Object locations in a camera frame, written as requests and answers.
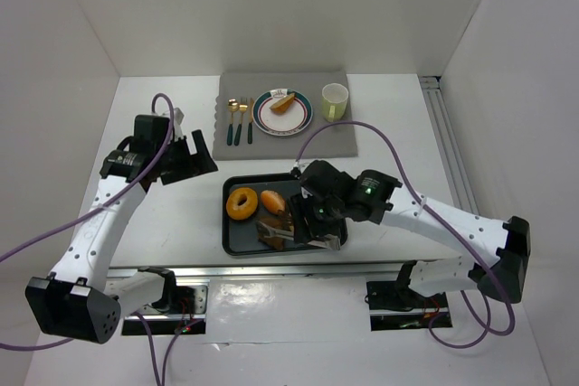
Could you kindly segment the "silver metal tongs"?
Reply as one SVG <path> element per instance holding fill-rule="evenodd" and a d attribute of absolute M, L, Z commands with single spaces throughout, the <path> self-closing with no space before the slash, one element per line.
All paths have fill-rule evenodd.
<path fill-rule="evenodd" d="M 322 249 L 341 250 L 341 240 L 338 236 L 333 234 L 312 236 L 304 231 L 289 232 L 284 231 L 283 229 L 275 230 L 273 234 L 284 239 L 284 248 L 286 241 L 292 241 L 295 244 L 308 245 Z"/>

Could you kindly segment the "small bread slice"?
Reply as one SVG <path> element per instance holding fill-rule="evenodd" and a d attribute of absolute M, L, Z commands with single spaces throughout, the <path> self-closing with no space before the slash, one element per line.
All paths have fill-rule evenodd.
<path fill-rule="evenodd" d="M 276 115 L 282 115 L 290 108 L 290 106 L 293 104 L 294 100 L 295 100 L 295 94 L 290 93 L 281 99 L 277 99 L 270 106 L 270 110 L 272 113 L 274 113 Z"/>

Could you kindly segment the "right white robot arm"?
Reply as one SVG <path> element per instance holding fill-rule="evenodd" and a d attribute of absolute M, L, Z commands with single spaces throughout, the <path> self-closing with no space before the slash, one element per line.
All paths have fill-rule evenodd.
<path fill-rule="evenodd" d="M 518 304 L 530 257 L 530 225 L 513 216 L 488 219 L 412 193 L 408 185 L 376 170 L 358 177 L 315 160 L 293 167 L 300 193 L 289 199 L 294 239 L 337 249 L 337 227 L 345 220 L 371 222 L 418 234 L 458 252 L 458 257 L 403 264 L 401 292 L 430 297 L 477 289 L 503 303 Z"/>

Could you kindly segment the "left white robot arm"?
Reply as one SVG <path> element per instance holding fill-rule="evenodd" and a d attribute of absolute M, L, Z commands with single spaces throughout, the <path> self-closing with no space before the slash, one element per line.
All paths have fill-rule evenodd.
<path fill-rule="evenodd" d="M 190 153 L 183 113 L 138 115 L 131 136 L 104 159 L 89 219 L 79 224 L 61 259 L 45 278 L 31 278 L 24 293 L 43 333 L 106 343 L 122 318 L 150 305 L 161 313 L 182 291 L 173 271 L 145 266 L 118 284 L 110 263 L 137 207 L 155 182 L 173 184 L 216 171 L 203 134 L 193 132 Z"/>

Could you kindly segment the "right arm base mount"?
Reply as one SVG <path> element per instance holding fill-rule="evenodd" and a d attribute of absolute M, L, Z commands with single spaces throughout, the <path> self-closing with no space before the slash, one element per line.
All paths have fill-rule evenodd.
<path fill-rule="evenodd" d="M 373 332 L 427 329 L 431 320 L 433 328 L 452 328 L 445 294 L 433 297 L 403 294 L 394 281 L 367 281 L 366 291 Z"/>

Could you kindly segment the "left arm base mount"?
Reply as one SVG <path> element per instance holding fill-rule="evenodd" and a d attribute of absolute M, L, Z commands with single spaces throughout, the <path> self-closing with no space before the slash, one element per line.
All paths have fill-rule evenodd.
<path fill-rule="evenodd" d="M 178 285 L 168 306 L 147 304 L 138 312 L 146 321 L 153 336 L 206 333 L 206 312 L 209 287 L 206 283 Z"/>

